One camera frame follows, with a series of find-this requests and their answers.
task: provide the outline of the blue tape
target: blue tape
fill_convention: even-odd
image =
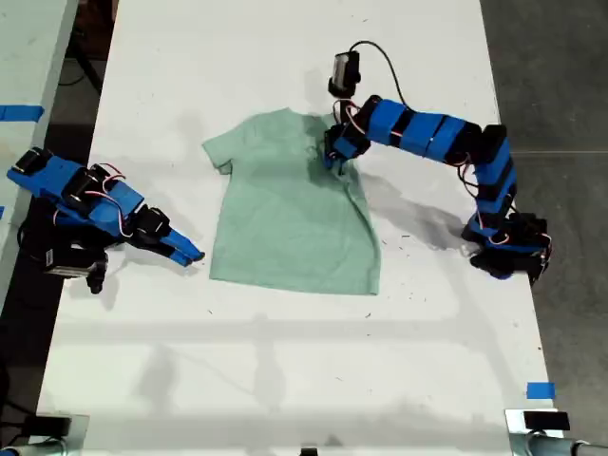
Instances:
[[[163,244],[173,247],[174,249],[176,249],[176,251],[180,251],[180,255],[186,258],[188,264],[192,262],[192,260],[200,259],[203,256],[203,253],[199,249],[197,249],[197,247],[190,241],[190,239],[188,239],[186,236],[181,235],[175,230],[171,230],[171,232],[167,236],[161,239],[161,242]],[[175,258],[171,256],[171,259],[177,261],[179,264],[182,264],[177,260],[177,258],[177,256]]]
[[[403,133],[399,148],[424,157],[430,138],[441,122],[442,114],[415,113]]]
[[[486,247],[495,250],[507,250],[509,252],[517,252],[519,254],[533,254],[542,250],[541,245],[511,245],[511,244],[492,244],[489,240],[485,242]]]
[[[529,382],[526,397],[528,399],[555,399],[555,383]]]
[[[485,212],[487,214],[498,214],[503,207],[503,201],[509,192],[510,187],[515,183],[515,168],[511,169],[511,172],[504,180],[503,188],[501,193],[494,201],[488,201],[487,199],[475,199],[477,201],[477,209],[479,212]]]
[[[496,228],[490,228],[488,226],[485,226],[484,229],[482,229],[482,227],[479,225],[479,221],[477,221],[475,218],[476,215],[477,214],[473,214],[471,216],[471,218],[468,220],[468,224],[467,224],[467,226],[474,233],[485,236],[487,238],[489,238],[490,236],[494,236],[496,233],[498,233],[498,230]]]
[[[343,136],[335,141],[333,148],[347,159],[351,159],[354,153],[357,151],[357,148],[348,142],[348,140]]]
[[[464,126],[465,121],[462,119],[447,117],[432,143],[428,145],[427,158],[436,162],[442,162],[447,151],[454,143],[456,136]]]
[[[477,177],[477,183],[483,185],[491,185],[501,176],[504,167],[509,161],[511,154],[509,152],[509,141],[505,139],[501,147],[498,149],[494,161],[488,164],[477,164],[475,165],[475,176]]]
[[[371,141],[389,145],[390,132],[406,107],[391,100],[382,100],[373,110],[367,137]]]
[[[0,122],[38,122],[45,109],[25,104],[0,104]]]

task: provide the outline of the t-shirt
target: t-shirt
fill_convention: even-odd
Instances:
[[[321,160],[332,117],[259,114],[204,143],[230,174],[210,277],[307,293],[376,295],[380,249],[352,162]]]

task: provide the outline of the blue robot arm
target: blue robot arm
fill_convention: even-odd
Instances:
[[[81,166],[32,148],[8,172],[8,177],[35,198],[56,208],[57,226],[72,232],[90,228],[103,232],[104,246],[127,242],[188,266],[204,253],[173,230],[169,218],[143,203],[143,196],[121,180],[112,179],[102,166]]]
[[[371,42],[361,43],[377,46]],[[336,55],[329,90],[338,98],[340,116],[339,119],[336,116],[337,124],[326,132],[325,166],[331,168],[335,163],[356,158],[374,142],[457,167],[467,191],[471,186],[477,188],[476,195],[471,193],[477,211],[462,234],[466,240],[482,247],[471,264],[497,278],[507,278],[514,271],[527,271],[530,282],[534,283],[548,266],[551,237],[546,234],[546,220],[520,213],[513,207],[516,172],[504,125],[481,129],[463,119],[418,112],[405,102],[396,103],[377,95],[352,113],[356,106],[350,97],[361,80],[358,65],[358,53],[352,48]],[[461,174],[461,169],[469,166],[474,169],[477,184],[467,182],[464,173]]]

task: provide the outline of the concrete floor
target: concrete floor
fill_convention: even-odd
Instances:
[[[602,238],[608,230],[608,3],[482,5],[499,108],[514,146],[517,203],[548,218],[556,244],[551,266],[533,290],[556,403],[570,413],[573,437],[608,443],[608,244]],[[103,73],[104,63],[95,66]],[[68,61],[62,81],[79,74]],[[88,154],[98,101],[87,80],[59,87],[49,130],[58,144],[53,147],[83,136],[82,146],[66,149]],[[18,288],[12,290],[15,301],[28,301],[27,286]],[[48,320],[41,346],[52,333],[54,316]],[[31,379],[36,371],[34,385],[13,382],[13,398],[33,409],[37,393],[29,397],[24,389],[39,390],[46,356],[34,365],[24,356],[17,369],[25,373],[18,376]]]

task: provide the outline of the wire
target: wire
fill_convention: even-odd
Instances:
[[[97,163],[97,164],[99,164],[100,166],[107,166],[108,168],[112,168],[112,170],[114,170],[114,172],[116,174],[122,174],[121,170],[118,169],[116,166],[114,166],[111,163]]]
[[[395,73],[395,68],[392,66],[392,62],[390,61],[390,58],[387,55],[387,53],[381,47],[376,45],[373,41],[368,41],[368,40],[357,41],[354,45],[351,46],[349,51],[353,51],[357,46],[360,46],[360,45],[373,46],[376,49],[378,49],[382,53],[382,55],[384,55],[384,58],[387,60],[387,63],[389,64],[390,72],[392,73],[392,79],[395,81],[395,85],[397,87],[397,93],[399,93],[399,98],[401,99],[401,103],[403,103],[405,106],[407,106],[408,104],[406,103],[403,93],[401,93],[401,87],[399,86],[399,79],[397,78],[397,73]]]
[[[123,237],[125,237],[125,238],[131,238],[133,236],[132,233],[130,235],[128,235],[123,230],[123,210],[121,209],[121,205],[115,199],[113,199],[106,193],[95,192],[93,190],[86,191],[85,195],[93,195],[96,197],[102,197],[102,198],[105,198],[106,200],[112,201],[114,203],[114,205],[116,206],[116,208],[118,209],[118,229],[121,232],[121,235],[123,235]]]
[[[351,106],[346,106],[345,111],[346,111],[346,115],[349,116],[349,120],[351,121],[352,126],[354,126],[359,131],[359,133],[361,133],[362,135],[365,135],[365,130],[363,128],[361,128],[359,126],[359,124],[357,122],[355,122],[354,118],[352,117]]]
[[[116,179],[126,179],[126,177],[124,176],[124,174],[114,174],[112,176],[108,176],[107,178],[105,178],[104,181],[102,182],[102,188],[104,189],[104,192],[107,193],[107,190],[105,189],[105,184],[110,181],[115,181]]]
[[[343,102],[343,103],[348,103],[349,105],[354,106],[354,107],[356,107],[357,109],[361,109],[359,106],[357,106],[355,103],[353,103],[353,102],[352,102],[352,100],[351,100],[350,98],[338,98],[338,99],[337,99],[335,102],[333,102],[333,104],[332,104],[332,114],[333,114],[333,119],[335,120],[335,122],[336,122],[337,124],[339,124],[339,123],[340,123],[340,120],[338,119],[338,116],[337,116],[337,114],[335,113],[335,106],[336,106],[338,103],[340,103],[340,102]]]

